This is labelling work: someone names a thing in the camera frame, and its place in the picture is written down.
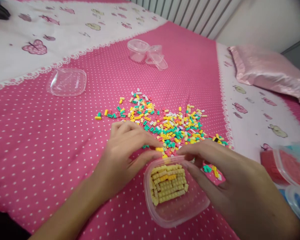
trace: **hand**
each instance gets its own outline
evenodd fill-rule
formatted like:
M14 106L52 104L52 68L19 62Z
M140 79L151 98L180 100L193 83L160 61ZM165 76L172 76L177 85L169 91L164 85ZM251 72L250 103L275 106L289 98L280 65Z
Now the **hand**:
M300 239L300 221L262 165L210 140L185 145L177 154L195 157L185 167L241 240ZM204 160L226 181L214 185L200 170Z
M98 184L101 202L118 193L148 161L162 157L161 152L148 150L132 161L129 157L143 145L162 147L156 138L133 122L112 124L110 139L91 176Z

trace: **yellow bead pattern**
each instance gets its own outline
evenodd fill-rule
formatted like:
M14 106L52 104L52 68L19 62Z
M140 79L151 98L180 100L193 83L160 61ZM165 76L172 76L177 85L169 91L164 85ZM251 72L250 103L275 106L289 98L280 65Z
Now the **yellow bead pattern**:
M151 171L150 191L155 206L186 194L188 188L185 171L180 164L162 165Z

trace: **white wall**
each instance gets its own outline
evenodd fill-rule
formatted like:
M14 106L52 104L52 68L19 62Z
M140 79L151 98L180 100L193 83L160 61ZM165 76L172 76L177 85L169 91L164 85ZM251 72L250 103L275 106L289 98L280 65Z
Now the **white wall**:
M227 46L249 43L282 52L300 41L300 1L243 0L216 41Z

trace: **cartoon print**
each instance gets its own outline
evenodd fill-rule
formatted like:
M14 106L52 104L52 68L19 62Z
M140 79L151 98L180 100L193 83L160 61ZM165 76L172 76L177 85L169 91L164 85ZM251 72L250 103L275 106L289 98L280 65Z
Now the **cartoon print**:
M240 114L237 113L237 112L234 112L234 115L236 115L236 117L238 117L238 118L242 118L242 117L240 116Z
M266 114L266 113L264 113L263 115L264 115L266 118L270 119L270 120L272 119L272 117L270 117L270 116L269 116L268 114Z
M94 12L95 14L99 14L99 15L104 16L104 13L103 13L103 12L100 12L100 11L98 11L98 10L96 10L96 9L91 9L91 11Z
M238 111L238 112L241 112L241 113L247 113L248 111L244 108L244 107L242 107L240 104L238 104L238 103L234 103L234 104L232 104L233 106L235 106L235 108L236 108L236 110Z
M99 18L99 19L101 19L101 17L99 16L99 15L97 15L97 14L92 14L93 16L95 16L95 17L97 17L97 18Z
M246 98L249 102L254 103L254 101L251 98Z
M43 42L39 39L34 40L33 43L28 42L30 45L22 47L22 50L27 51L31 54L43 55L46 54L47 47L43 45Z
M242 94L246 94L246 90L244 90L242 87L234 85L235 89L237 90L237 92L242 93Z
M25 20L25 21L27 21L27 22L31 22L32 21L32 19L31 19L31 17L29 15L26 15L26 14L23 14L23 13L20 13L20 15L18 17L21 18L21 19L23 19L23 20Z
M101 27L98 24L95 23L86 23L86 26L88 26L91 29L100 31Z
M274 102L272 102L271 100L267 99L267 98L262 98L266 103L268 103L269 105L272 106L276 106L276 104Z
M71 13L71 14L74 14L74 10L71 9L71 8L62 8L62 7L60 7L60 10Z
M272 150L273 148L270 147L268 144L264 143L263 146L261 146L261 148L264 150L264 151L269 151L269 150Z
M81 33L79 32L80 34L82 34L83 36L87 36L87 37L90 37L86 32L85 33Z
M55 40L56 40L56 38L50 37L50 36L47 36L47 35L44 35L43 38L44 38L45 40L48 40L48 41L55 41Z
M127 18L125 15L118 13L118 15L122 18Z
M270 124L270 127L268 128L272 129L273 133L279 137L286 138L288 136L288 134L282 131L278 126L273 126L272 124Z
M46 20L47 22L51 22L51 23L54 23L56 25L60 25L60 22L58 22L57 20L51 18L51 17L48 17L48 16L45 16L45 15L41 15L39 16L41 18L43 18L44 20Z
M129 26L129 25L130 25L129 23L124 24L123 22L121 22L121 25L124 26L125 28L130 28L130 29L132 29L132 27Z
M139 13L140 11L136 8L132 8L133 11L135 11L136 13Z

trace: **pink pillow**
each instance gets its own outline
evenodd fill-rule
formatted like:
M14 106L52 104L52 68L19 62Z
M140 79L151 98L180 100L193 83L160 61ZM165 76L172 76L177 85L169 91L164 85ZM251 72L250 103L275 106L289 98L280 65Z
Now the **pink pillow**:
M252 45L229 47L237 68L237 80L288 94L300 102L300 70L279 53Z

